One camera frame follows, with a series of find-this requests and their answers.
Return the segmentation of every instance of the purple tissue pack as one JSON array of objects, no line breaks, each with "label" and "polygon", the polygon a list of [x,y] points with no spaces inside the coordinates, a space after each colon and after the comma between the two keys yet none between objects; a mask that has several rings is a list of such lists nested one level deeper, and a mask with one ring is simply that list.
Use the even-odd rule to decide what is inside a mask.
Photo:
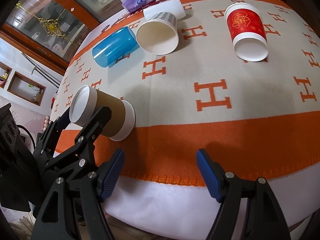
[{"label": "purple tissue pack", "polygon": [[122,6],[131,14],[151,3],[152,1],[155,0],[127,0],[122,4]]}]

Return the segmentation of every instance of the blue plastic cup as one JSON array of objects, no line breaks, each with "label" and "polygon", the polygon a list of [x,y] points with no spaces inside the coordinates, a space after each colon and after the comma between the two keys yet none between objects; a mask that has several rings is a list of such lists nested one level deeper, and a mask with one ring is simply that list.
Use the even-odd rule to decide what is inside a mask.
[{"label": "blue plastic cup", "polygon": [[129,27],[123,27],[96,45],[92,49],[92,56],[99,66],[108,67],[138,47],[133,31]]}]

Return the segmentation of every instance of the black cable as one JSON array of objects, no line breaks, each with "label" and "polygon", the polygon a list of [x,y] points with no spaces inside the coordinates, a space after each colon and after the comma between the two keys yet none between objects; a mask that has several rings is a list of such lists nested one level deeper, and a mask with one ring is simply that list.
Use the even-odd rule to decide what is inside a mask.
[{"label": "black cable", "polygon": [[33,150],[36,148],[36,144],[35,144],[35,140],[33,139],[31,133],[27,130],[27,128],[25,128],[24,126],[17,124],[17,126],[21,129],[23,129],[31,138],[32,144],[33,144]]}]

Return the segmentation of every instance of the checkered paper cup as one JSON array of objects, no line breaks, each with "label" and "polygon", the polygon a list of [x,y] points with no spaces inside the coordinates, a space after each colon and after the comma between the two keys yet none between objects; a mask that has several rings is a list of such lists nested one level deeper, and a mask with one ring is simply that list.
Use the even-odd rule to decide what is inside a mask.
[{"label": "checkered paper cup", "polygon": [[248,3],[234,3],[226,9],[225,19],[239,58],[261,61],[268,56],[267,37],[257,8]]},{"label": "checkered paper cup", "polygon": [[173,52],[179,44],[177,19],[169,12],[160,12],[140,25],[136,33],[137,43],[145,51],[155,55]]}]

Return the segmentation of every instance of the orange border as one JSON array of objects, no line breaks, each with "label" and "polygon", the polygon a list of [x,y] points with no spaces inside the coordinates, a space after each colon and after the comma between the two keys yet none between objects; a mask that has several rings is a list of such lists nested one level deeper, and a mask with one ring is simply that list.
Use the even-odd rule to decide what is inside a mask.
[{"label": "orange border", "polygon": [[[191,2],[197,2],[197,1],[205,1],[205,0],[180,0],[182,4],[185,3],[191,3]],[[280,5],[285,8],[291,9],[286,3],[284,3],[281,0],[255,0],[255,1],[262,1],[262,2],[267,2],[267,3],[272,3],[275,5]],[[112,26],[110,29],[106,30],[105,32],[101,33],[98,37],[96,37],[93,41],[91,41],[88,45],[86,45],[81,51],[79,51],[73,59],[70,61],[69,66],[78,58],[80,58],[85,52],[87,52],[89,49],[91,49],[94,45],[96,45],[99,41],[102,41],[104,38],[108,37],[110,34],[114,33],[116,30],[127,26],[128,24],[137,21],[141,18],[143,18],[143,12],[139,12],[137,14],[134,14],[130,16],[129,18],[126,18],[122,21],[120,21],[118,24]]]},{"label": "orange border", "polygon": [[[320,111],[228,122],[135,128],[121,142],[99,136],[97,165],[116,148],[125,151],[122,174],[159,183],[204,186],[196,151],[244,179],[287,175],[320,161]],[[64,130],[56,151],[74,144],[78,130]]]}]

